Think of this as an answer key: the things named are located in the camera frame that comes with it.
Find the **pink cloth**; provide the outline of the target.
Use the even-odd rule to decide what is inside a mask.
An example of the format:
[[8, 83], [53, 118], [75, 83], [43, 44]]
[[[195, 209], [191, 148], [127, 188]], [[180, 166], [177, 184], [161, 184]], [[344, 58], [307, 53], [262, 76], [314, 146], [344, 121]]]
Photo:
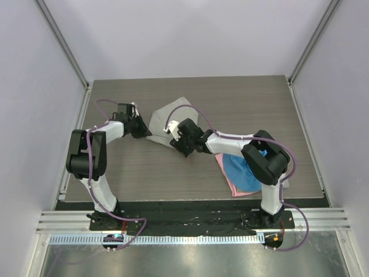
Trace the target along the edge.
[[261, 191], [261, 183], [255, 178], [243, 158], [229, 154], [217, 154], [215, 159], [225, 176], [232, 197], [248, 196]]

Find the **aluminium front rail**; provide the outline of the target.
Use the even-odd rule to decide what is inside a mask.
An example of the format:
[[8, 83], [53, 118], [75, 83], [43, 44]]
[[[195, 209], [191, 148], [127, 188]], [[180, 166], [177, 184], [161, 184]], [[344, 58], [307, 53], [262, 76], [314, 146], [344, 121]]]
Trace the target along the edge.
[[[295, 229], [306, 229], [307, 218], [311, 231], [349, 231], [348, 218], [343, 208], [302, 208], [303, 214], [291, 209]], [[42, 212], [36, 228], [37, 233], [88, 233], [89, 211], [45, 211]]]

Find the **grey cloth napkin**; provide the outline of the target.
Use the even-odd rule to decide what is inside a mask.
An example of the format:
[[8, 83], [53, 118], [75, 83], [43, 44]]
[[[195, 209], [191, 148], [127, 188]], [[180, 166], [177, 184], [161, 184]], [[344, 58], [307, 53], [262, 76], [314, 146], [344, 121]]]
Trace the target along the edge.
[[[165, 123], [170, 112], [183, 104], [190, 105], [190, 102], [185, 98], [179, 98], [176, 101], [154, 111], [152, 113], [150, 122], [149, 122], [149, 131], [151, 132], [151, 136], [148, 136], [146, 139], [152, 141], [154, 143], [158, 143], [164, 145], [166, 147], [172, 148], [170, 146], [170, 141], [173, 139], [171, 134], [164, 133]], [[171, 116], [170, 121], [182, 122], [187, 118], [193, 120], [194, 123], [198, 123], [198, 112], [191, 107], [182, 107], [177, 109]]]

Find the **left aluminium frame post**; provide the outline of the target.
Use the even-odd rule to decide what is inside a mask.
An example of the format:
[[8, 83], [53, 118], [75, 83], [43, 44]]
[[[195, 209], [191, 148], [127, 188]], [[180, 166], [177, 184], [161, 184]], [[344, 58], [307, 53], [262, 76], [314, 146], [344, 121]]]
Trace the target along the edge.
[[80, 83], [84, 87], [85, 90], [89, 88], [89, 81], [86, 79], [83, 74], [76, 58], [74, 57], [67, 41], [65, 40], [60, 28], [58, 27], [57, 22], [55, 21], [53, 15], [51, 14], [46, 2], [44, 0], [34, 0], [35, 5], [40, 10], [45, 22], [47, 23], [51, 33], [53, 34], [55, 40], [59, 44], [63, 54], [68, 60], [71, 68], [79, 79]]

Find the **blue cloth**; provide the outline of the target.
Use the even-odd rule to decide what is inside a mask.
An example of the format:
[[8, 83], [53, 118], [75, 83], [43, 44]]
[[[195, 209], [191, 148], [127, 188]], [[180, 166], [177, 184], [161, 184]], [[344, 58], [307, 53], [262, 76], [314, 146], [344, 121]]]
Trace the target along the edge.
[[225, 176], [237, 189], [246, 193], [261, 190], [261, 182], [255, 178], [244, 158], [223, 154], [222, 162]]

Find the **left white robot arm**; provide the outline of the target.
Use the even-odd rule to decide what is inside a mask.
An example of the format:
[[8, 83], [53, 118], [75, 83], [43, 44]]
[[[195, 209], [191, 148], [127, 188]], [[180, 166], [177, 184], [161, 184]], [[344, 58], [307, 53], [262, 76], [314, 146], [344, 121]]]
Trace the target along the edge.
[[66, 158], [66, 170], [87, 189], [94, 205], [88, 214], [92, 230], [117, 230], [123, 226], [118, 199], [113, 195], [106, 178], [107, 145], [131, 135], [141, 139], [151, 135], [135, 103], [117, 103], [111, 117], [103, 114], [100, 126], [72, 131]]

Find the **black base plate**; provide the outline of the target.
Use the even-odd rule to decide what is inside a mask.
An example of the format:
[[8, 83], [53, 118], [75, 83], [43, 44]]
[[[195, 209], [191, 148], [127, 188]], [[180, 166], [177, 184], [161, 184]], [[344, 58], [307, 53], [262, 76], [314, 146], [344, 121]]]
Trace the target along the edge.
[[258, 200], [120, 202], [114, 211], [122, 220], [105, 213], [87, 214], [91, 231], [125, 231], [142, 236], [236, 236], [257, 230], [294, 229], [291, 211], [273, 222]]

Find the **aluminium frame post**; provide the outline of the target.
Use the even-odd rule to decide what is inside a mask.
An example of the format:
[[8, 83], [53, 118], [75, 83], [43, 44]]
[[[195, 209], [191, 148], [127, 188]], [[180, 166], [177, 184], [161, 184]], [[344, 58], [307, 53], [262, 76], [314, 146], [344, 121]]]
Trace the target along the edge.
[[68, 60], [71, 68], [79, 79], [80, 83], [84, 87], [85, 90], [89, 88], [89, 81], [86, 79], [83, 74], [76, 58], [74, 57], [67, 41], [65, 40], [60, 28], [58, 27], [57, 22], [55, 21], [53, 15], [51, 14], [46, 2], [44, 0], [34, 0], [35, 5], [40, 10], [45, 22], [47, 23], [51, 33], [53, 34], [55, 40], [59, 44], [63, 54]]
[[305, 63], [307, 62], [308, 58], [314, 51], [316, 45], [318, 44], [320, 38], [322, 37], [325, 29], [327, 28], [330, 20], [333, 18], [335, 12], [341, 5], [342, 0], [331, 0], [327, 5], [322, 17], [319, 19], [316, 28], [314, 29], [310, 40], [308, 41], [307, 45], [304, 48], [302, 55], [300, 56], [294, 70], [292, 71], [291, 76], [288, 78], [288, 84], [292, 85], [296, 79], [298, 78], [300, 72], [302, 71]]

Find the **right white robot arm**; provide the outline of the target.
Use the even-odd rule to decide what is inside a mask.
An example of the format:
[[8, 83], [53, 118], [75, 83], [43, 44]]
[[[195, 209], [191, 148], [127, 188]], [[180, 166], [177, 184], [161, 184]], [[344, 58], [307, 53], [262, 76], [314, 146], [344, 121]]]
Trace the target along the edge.
[[190, 118], [167, 122], [165, 132], [173, 136], [170, 145], [185, 157], [193, 151], [240, 157], [261, 183], [261, 223], [268, 228], [280, 223], [284, 211], [283, 184], [290, 157], [268, 132], [260, 130], [246, 137], [210, 129], [204, 132]]

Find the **right aluminium frame post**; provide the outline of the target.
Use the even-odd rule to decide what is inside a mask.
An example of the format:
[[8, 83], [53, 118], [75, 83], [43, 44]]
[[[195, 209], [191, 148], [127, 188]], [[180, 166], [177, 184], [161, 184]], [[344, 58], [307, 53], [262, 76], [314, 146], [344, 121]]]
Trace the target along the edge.
[[308, 41], [307, 45], [304, 48], [302, 55], [300, 56], [294, 70], [292, 71], [291, 76], [288, 78], [288, 84], [292, 85], [296, 79], [298, 78], [300, 72], [302, 71], [305, 63], [307, 62], [308, 58], [314, 51], [316, 45], [318, 44], [320, 38], [322, 37], [325, 29], [327, 28], [330, 20], [333, 18], [335, 12], [341, 5], [342, 0], [331, 0], [327, 5], [322, 17], [319, 19], [316, 28], [314, 29], [310, 40]]

